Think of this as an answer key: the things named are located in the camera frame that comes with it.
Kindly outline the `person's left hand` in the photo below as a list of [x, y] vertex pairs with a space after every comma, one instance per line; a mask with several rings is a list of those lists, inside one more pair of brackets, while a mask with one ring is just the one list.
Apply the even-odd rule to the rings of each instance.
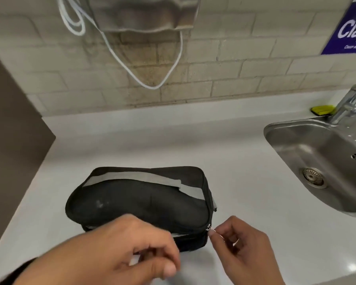
[[165, 256], [180, 270], [180, 252], [168, 231], [123, 215], [38, 257], [14, 285], [146, 285], [153, 280], [128, 280], [140, 255]]

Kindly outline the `person's right hand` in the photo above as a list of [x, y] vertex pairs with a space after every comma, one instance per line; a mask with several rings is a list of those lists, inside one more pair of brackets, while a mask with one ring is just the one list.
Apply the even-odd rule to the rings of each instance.
[[233, 285], [285, 285], [267, 234], [236, 216], [209, 232], [220, 234], [235, 257], [223, 268]]

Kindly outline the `person's left forearm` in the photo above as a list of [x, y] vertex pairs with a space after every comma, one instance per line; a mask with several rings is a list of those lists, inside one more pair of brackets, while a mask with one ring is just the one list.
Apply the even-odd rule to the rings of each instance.
[[31, 260], [26, 261], [13, 272], [7, 274], [5, 277], [0, 279], [0, 285], [14, 285], [14, 282], [19, 277], [21, 273], [28, 268], [28, 266], [33, 263], [37, 258], [33, 258]]

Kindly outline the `metal sink drain strainer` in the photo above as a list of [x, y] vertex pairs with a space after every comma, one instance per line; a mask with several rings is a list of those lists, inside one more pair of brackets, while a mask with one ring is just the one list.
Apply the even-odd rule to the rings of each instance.
[[317, 169], [312, 167], [304, 167], [301, 169], [301, 174], [309, 186], [320, 189], [327, 187], [326, 180], [324, 179], [322, 173]]

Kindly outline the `stainless steel sink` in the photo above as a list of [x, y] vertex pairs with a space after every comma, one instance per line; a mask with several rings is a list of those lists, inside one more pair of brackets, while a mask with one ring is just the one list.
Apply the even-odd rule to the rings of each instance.
[[[320, 117], [269, 124], [264, 137], [306, 189], [325, 205], [356, 217], [356, 141]], [[309, 186], [304, 167], [320, 171], [326, 188]]]

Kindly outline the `yellow sponge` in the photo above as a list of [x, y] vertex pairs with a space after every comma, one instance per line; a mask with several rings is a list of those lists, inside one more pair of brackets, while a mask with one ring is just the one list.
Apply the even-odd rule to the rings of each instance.
[[332, 115], [335, 109], [333, 105], [320, 105], [310, 108], [310, 112], [317, 117], [322, 117]]

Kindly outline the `brown cabinet panel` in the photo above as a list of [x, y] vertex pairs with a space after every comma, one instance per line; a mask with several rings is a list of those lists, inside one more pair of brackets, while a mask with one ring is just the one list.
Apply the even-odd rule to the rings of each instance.
[[0, 239], [55, 139], [0, 61]]

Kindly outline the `chrome faucet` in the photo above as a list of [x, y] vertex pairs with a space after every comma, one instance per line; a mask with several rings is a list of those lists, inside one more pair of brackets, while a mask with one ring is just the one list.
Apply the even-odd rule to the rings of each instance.
[[337, 125], [344, 117], [356, 114], [356, 84], [337, 104], [327, 121], [331, 125]]

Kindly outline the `grey face mask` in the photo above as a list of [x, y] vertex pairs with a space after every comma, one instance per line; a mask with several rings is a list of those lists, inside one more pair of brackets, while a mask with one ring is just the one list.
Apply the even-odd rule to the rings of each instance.
[[201, 0], [87, 0], [104, 33], [159, 33], [192, 29]]

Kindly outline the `blue wall sign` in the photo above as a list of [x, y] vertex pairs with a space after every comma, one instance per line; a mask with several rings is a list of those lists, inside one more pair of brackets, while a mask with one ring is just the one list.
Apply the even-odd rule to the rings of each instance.
[[346, 10], [321, 55], [356, 53], [356, 0]]

